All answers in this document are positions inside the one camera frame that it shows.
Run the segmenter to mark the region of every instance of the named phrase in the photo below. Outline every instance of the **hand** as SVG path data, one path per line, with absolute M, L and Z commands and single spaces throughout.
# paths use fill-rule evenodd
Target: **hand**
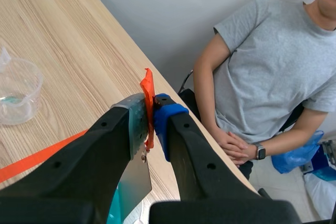
M 239 167 L 239 165 L 245 163 L 240 160 L 241 158 L 248 158 L 248 154 L 243 153 L 243 150 L 248 148 L 248 144 L 244 140 L 234 138 L 218 127 L 210 133 L 235 165 Z
M 242 140 L 239 136 L 233 134 L 232 132 L 229 132 L 228 135 L 230 137 L 233 137 L 236 140 Z M 243 153 L 247 155 L 247 157 L 242 157 L 239 160 L 243 161 L 243 163 L 257 158 L 257 146 L 254 144 L 249 144 L 246 149 L 243 150 Z

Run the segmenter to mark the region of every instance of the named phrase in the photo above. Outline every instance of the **orange strap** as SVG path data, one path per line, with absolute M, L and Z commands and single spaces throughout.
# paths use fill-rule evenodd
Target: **orange strap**
M 64 146 L 71 143 L 73 140 L 76 140 L 80 136 L 83 136 L 86 132 L 87 130 L 82 131 L 76 135 L 64 139 L 52 146 L 49 146 L 39 152 L 31 154 L 28 157 L 25 157 L 15 163 L 12 163 L 0 169 L 0 183 L 34 167 L 35 165 L 44 162 L 45 160 L 53 156 L 56 152 L 58 152 L 60 149 L 62 149 Z

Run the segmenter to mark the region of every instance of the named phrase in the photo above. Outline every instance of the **orange plastic piece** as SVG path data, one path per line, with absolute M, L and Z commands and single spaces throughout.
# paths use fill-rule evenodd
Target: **orange plastic piece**
M 86 130 L 0 169 L 0 183 L 44 162 L 64 146 L 83 136 L 85 133 Z
M 145 141 L 146 151 L 149 151 L 154 147 L 154 124 L 153 124 L 153 113 L 154 113 L 154 80 L 153 73 L 149 68 L 145 68 L 146 76 L 140 82 L 140 86 L 145 94 L 145 104 L 147 110 L 148 118 L 148 139 Z

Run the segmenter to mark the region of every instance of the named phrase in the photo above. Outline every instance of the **wristwatch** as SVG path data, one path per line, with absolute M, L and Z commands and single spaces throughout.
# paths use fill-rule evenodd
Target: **wristwatch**
M 254 145 L 257 147 L 257 160 L 264 159 L 266 157 L 266 149 L 259 143 Z

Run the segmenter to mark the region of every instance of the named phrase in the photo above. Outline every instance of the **measuring cup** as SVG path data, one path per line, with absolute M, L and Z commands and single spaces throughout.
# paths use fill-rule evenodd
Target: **measuring cup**
M 43 76 L 30 61 L 0 55 L 0 124 L 27 122 L 39 107 Z

